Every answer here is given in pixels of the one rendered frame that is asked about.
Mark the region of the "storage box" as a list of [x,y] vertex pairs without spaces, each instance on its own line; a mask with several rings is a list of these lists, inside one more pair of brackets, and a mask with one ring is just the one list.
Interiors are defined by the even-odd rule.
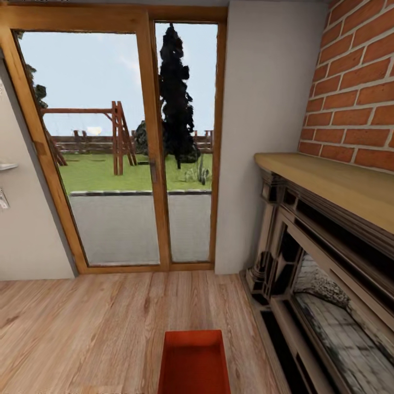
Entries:
[[158,394],[231,394],[222,331],[166,332]]

